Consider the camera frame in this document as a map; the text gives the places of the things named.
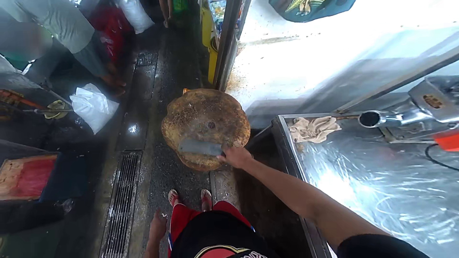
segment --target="tree stump cutting board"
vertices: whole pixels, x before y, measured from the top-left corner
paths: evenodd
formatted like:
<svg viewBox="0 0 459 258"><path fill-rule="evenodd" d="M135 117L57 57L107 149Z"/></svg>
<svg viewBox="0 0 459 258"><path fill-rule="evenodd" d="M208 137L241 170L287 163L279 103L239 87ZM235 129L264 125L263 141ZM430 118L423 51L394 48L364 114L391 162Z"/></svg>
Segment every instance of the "tree stump cutting board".
<svg viewBox="0 0 459 258"><path fill-rule="evenodd" d="M180 141L196 139L243 147L249 141L250 124L241 105L232 96L218 90L197 89L169 103L161 131L183 164L209 171L219 168L220 161L210 155L179 153Z"/></svg>

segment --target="black sleeve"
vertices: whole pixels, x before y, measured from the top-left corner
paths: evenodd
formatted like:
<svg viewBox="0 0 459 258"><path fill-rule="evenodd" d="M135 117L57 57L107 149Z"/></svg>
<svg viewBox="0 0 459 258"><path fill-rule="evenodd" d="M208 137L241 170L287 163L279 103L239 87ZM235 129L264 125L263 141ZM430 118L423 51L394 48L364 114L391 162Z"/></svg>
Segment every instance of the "black sleeve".
<svg viewBox="0 0 459 258"><path fill-rule="evenodd" d="M338 258L429 258L405 241L385 235L357 235L344 240Z"/></svg>

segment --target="black cable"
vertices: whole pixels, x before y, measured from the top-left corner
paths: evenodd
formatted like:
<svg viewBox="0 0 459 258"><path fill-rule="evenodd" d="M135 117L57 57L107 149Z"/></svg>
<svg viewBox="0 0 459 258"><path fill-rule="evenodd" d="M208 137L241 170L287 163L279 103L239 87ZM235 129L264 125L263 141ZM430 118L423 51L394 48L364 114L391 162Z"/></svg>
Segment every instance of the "black cable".
<svg viewBox="0 0 459 258"><path fill-rule="evenodd" d="M443 167L446 167L446 168L450 168L450 169L452 169L452 170L459 171L459 168L454 168L454 167L448 166L448 165L446 165L446 164L444 164L444 163L441 163L440 161L437 161L437 160L433 159L433 158L430 156L430 154L429 154L430 148L432 148L433 146L437 146L437 145L438 145L437 143L434 143L434 144L430 144L429 146L427 146L427 148L426 148L425 151L424 151L425 157L426 157L428 160L434 162L435 164L438 164L438 165L443 166Z"/></svg>

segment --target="drain channel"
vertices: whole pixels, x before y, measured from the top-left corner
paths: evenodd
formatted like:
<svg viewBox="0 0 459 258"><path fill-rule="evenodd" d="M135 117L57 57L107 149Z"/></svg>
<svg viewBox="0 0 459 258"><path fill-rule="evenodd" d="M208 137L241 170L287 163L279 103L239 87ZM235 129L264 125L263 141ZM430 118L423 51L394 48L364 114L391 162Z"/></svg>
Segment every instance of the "drain channel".
<svg viewBox="0 0 459 258"><path fill-rule="evenodd" d="M125 258L134 216L141 152L121 155L104 230L101 258Z"/></svg>

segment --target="metal table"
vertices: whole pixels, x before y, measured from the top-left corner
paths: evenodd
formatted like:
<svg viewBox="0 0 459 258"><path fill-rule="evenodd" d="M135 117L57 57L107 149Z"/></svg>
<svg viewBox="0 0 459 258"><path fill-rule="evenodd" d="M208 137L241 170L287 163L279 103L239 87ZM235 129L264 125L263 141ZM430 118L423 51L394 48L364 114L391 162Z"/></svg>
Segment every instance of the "metal table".
<svg viewBox="0 0 459 258"><path fill-rule="evenodd" d="M286 173L310 183L372 224L432 258L459 252L459 174L427 160L428 144L387 143L379 129L358 124L358 112L279 115L250 148L272 134ZM294 143L293 119L336 117L342 130L322 143ZM432 157L459 167L459 153ZM301 219L313 258L334 256L320 231Z"/></svg>

